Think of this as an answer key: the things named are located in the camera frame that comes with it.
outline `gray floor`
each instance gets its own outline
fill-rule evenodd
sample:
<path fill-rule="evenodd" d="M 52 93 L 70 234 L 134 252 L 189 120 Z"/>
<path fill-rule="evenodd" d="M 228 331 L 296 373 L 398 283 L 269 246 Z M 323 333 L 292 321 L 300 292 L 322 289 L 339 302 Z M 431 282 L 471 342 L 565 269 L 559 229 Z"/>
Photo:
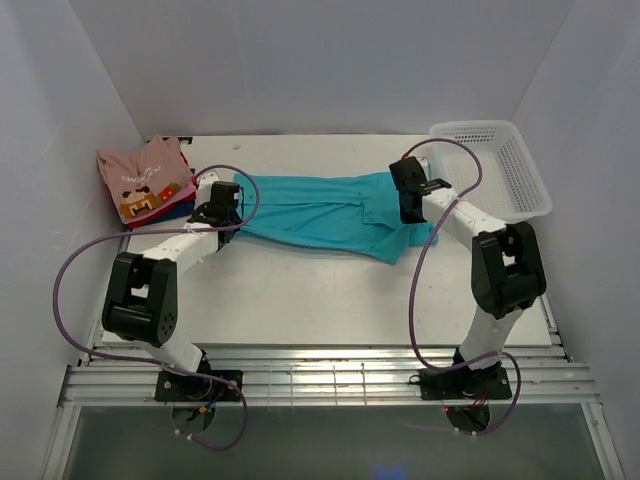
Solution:
<path fill-rule="evenodd" d="M 504 408 L 492 407 L 494 418 Z M 224 453 L 173 436 L 170 412 L 83 408 L 65 478 L 603 478 L 580 405 L 522 405 L 475 440 L 400 424 L 447 426 L 438 407 L 253 408 L 245 439 Z M 240 414 L 220 409 L 205 436 L 224 442 Z"/>

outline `white laundry basket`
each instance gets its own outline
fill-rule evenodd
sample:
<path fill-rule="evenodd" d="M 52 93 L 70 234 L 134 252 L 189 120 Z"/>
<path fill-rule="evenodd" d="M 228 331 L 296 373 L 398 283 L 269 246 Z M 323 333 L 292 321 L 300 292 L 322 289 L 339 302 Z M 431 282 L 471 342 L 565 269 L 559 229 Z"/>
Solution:
<path fill-rule="evenodd" d="M 551 200 L 522 135 L 511 122 L 478 120 L 434 125 L 431 137 L 445 137 L 467 145 L 478 155 L 484 177 L 466 199 L 507 222 L 546 215 Z M 462 191 L 476 181 L 473 159 L 460 147 L 430 144 L 434 178 L 443 178 Z"/>

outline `black mounting plate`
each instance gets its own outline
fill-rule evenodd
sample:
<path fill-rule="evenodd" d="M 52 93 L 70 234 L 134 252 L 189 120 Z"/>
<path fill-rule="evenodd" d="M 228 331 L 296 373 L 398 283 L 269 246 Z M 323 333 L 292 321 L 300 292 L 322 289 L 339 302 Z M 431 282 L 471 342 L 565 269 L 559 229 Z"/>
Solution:
<path fill-rule="evenodd" d="M 235 381 L 238 388 L 242 390 L 242 370 L 212 370 L 211 372 L 207 372 L 209 375 L 213 375 L 214 377 L 220 377 L 229 382 Z M 204 399 L 191 398 L 187 394 L 184 393 L 177 385 L 171 382 L 172 380 L 171 373 L 168 373 L 162 370 L 158 374 L 158 381 L 156 382 L 156 393 L 154 395 L 154 399 L 157 402 L 207 402 L 209 400 L 209 396 Z M 214 393 L 216 395 L 220 394 L 222 397 L 218 400 L 218 402 L 237 402 L 240 400 L 240 395 L 238 393 L 220 383 L 213 384 Z"/>
<path fill-rule="evenodd" d="M 485 389 L 488 391 L 487 400 L 508 400 L 511 398 L 507 371 L 503 367 L 497 367 L 492 375 L 482 378 L 481 382 L 466 389 L 443 388 L 442 382 L 438 382 L 436 379 L 438 375 L 446 375 L 446 373 L 435 373 L 426 368 L 418 372 L 420 380 L 417 383 L 420 385 L 422 400 L 468 400 L 482 395 Z"/>

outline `teal shirt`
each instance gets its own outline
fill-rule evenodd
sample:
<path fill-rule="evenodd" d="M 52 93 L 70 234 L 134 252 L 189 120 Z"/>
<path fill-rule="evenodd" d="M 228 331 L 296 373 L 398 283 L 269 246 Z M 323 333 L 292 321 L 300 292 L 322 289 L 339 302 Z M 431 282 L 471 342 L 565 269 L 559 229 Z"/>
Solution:
<path fill-rule="evenodd" d="M 433 228 L 431 222 L 402 224 L 398 193 L 387 172 L 361 177 L 254 179 L 260 188 L 260 207 L 239 235 L 345 250 L 395 264 L 408 246 L 423 245 Z M 234 181 L 244 189 L 245 212 L 251 211 L 253 187 L 242 175 L 237 174 Z"/>

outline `stack of clothes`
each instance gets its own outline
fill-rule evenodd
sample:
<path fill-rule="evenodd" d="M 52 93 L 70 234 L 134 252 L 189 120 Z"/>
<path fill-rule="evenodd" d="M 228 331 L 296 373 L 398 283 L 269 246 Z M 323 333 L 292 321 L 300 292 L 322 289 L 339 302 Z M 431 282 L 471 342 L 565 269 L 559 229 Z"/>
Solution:
<path fill-rule="evenodd" d="M 138 153 L 97 151 L 98 169 L 122 223 L 130 228 L 188 216 L 196 179 L 176 137 L 156 135 Z"/>

